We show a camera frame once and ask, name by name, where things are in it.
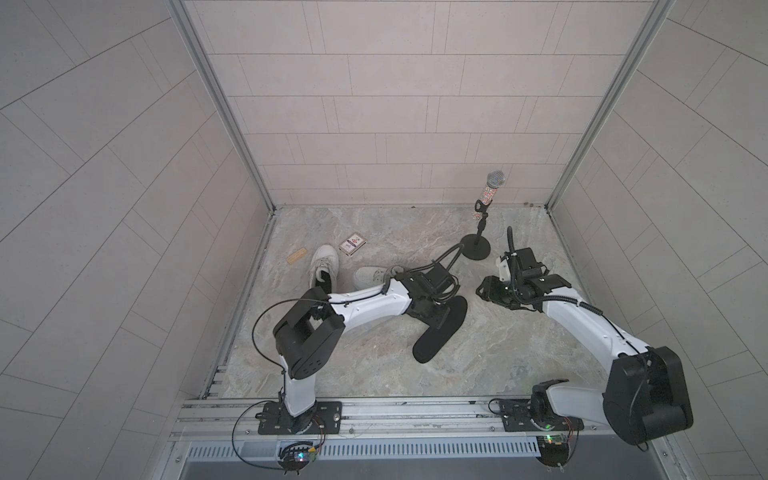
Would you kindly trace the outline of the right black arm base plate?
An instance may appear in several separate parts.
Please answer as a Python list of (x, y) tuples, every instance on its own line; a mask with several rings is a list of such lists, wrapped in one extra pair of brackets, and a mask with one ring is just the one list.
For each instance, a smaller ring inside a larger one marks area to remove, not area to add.
[(501, 418), (504, 431), (510, 432), (545, 432), (575, 433), (584, 429), (582, 419), (547, 414), (541, 420), (535, 420), (529, 399), (492, 399), (489, 410)]

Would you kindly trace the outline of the black insole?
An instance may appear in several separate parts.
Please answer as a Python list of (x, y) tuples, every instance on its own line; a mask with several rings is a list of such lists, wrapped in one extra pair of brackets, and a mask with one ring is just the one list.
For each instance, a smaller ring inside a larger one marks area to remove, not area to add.
[(468, 302), (463, 296), (456, 296), (445, 305), (444, 321), (440, 327), (429, 326), (412, 348), (415, 360), (428, 363), (462, 327), (467, 315)]

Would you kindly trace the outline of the small wooden block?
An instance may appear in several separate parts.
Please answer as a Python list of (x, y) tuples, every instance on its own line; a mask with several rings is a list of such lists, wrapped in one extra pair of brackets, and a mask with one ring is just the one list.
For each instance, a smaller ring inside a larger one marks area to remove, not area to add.
[(300, 259), (304, 258), (304, 257), (305, 257), (307, 254), (308, 254), (308, 250), (307, 250), (306, 248), (301, 248), (301, 249), (299, 249), (299, 250), (297, 250), (297, 251), (293, 252), (292, 254), (290, 254), (290, 255), (289, 255), (287, 258), (286, 258), (286, 261), (287, 261), (287, 263), (288, 263), (289, 265), (293, 265), (293, 264), (295, 264), (297, 261), (299, 261)]

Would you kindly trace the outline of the white sneaker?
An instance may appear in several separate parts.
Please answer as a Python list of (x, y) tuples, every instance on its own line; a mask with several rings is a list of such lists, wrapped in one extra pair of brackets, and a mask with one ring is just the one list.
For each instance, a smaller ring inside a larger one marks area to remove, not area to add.
[(358, 268), (353, 274), (353, 286), (356, 290), (372, 288), (377, 285), (383, 285), (393, 274), (398, 273), (398, 267), (377, 267), (363, 266)]
[(339, 256), (329, 244), (321, 245), (313, 254), (309, 268), (309, 288), (320, 287), (331, 294), (337, 284)]

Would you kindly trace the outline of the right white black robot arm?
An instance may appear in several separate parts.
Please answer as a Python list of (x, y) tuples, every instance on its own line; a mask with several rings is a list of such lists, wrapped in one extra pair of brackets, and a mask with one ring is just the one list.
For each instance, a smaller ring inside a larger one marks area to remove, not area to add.
[(509, 250), (496, 261), (477, 295), (510, 310), (532, 310), (574, 336), (607, 374), (600, 388), (566, 380), (535, 385), (530, 399), (534, 424), (547, 429), (557, 417), (608, 425), (625, 443), (649, 440), (692, 427), (693, 410), (680, 357), (652, 347), (589, 304), (562, 276), (550, 272), (529, 248)]

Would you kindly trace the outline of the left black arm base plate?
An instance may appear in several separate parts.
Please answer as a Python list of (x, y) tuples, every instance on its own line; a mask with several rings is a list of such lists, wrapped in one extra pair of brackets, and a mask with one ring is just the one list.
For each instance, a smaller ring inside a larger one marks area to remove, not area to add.
[(291, 416), (283, 402), (267, 401), (256, 414), (259, 435), (338, 434), (343, 404), (339, 401), (316, 402), (299, 416)]

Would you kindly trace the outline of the left green circuit board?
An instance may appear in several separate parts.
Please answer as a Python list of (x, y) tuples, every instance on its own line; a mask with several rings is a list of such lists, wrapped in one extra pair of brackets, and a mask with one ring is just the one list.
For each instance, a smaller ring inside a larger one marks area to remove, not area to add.
[(285, 474), (294, 472), (297, 475), (314, 462), (318, 456), (318, 446), (309, 441), (295, 442), (283, 447), (278, 453), (278, 465)]

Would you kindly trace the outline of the microphone on black stand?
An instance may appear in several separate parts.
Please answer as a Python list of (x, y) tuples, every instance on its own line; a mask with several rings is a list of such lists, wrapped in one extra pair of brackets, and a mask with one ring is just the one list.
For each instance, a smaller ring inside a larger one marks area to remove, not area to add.
[(490, 242), (483, 236), (487, 226), (488, 208), (498, 189), (505, 183), (505, 175), (501, 170), (492, 171), (487, 175), (486, 186), (479, 199), (474, 204), (474, 217), (477, 220), (477, 230), (474, 234), (465, 235), (461, 239), (462, 255), (470, 260), (486, 259), (491, 252)]

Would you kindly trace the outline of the right green circuit board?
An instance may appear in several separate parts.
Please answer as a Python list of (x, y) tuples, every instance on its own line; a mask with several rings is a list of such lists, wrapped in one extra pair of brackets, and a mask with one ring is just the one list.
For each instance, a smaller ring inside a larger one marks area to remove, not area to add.
[(548, 468), (562, 469), (570, 460), (571, 448), (568, 437), (562, 434), (537, 436), (539, 450), (537, 460)]

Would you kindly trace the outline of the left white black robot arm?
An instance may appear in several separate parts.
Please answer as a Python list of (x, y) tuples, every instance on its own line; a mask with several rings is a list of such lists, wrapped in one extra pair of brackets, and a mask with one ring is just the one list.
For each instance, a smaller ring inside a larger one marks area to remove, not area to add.
[(467, 300), (458, 294), (456, 277), (439, 263), (385, 271), (373, 286), (355, 292), (330, 294), (310, 288), (273, 329), (283, 374), (283, 390), (260, 415), (259, 433), (304, 434), (338, 430), (332, 419), (341, 411), (336, 402), (319, 403), (315, 375), (324, 367), (348, 330), (386, 317), (407, 315), (427, 326), (412, 347), (414, 359), (431, 361), (463, 325)]

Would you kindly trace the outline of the playing card box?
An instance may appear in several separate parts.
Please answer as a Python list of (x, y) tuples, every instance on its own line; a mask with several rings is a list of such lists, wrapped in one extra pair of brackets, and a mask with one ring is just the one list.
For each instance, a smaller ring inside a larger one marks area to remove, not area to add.
[(358, 250), (365, 246), (367, 240), (359, 233), (353, 233), (339, 245), (339, 250), (346, 256), (354, 255)]

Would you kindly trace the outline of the green circuit board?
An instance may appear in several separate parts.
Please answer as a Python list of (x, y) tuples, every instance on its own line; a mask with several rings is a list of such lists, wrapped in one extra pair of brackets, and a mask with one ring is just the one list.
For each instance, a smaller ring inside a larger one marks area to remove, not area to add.
[(295, 442), (283, 447), (278, 453), (278, 465), (285, 474), (294, 472), (297, 475), (314, 462), (318, 456), (318, 446), (309, 441)]
[(548, 468), (562, 469), (570, 460), (571, 448), (568, 437), (562, 434), (537, 436), (539, 450), (537, 460)]

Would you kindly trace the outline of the aluminium mounting rail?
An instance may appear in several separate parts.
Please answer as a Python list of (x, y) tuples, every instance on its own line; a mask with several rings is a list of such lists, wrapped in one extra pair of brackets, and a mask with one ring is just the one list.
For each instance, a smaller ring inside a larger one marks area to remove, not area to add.
[(331, 440), (370, 438), (543, 436), (504, 431), (489, 410), (492, 399), (527, 396), (348, 397), (321, 398), (343, 404), (338, 434), (259, 435), (260, 413), (271, 399), (190, 400), (182, 403), (171, 427), (172, 440)]

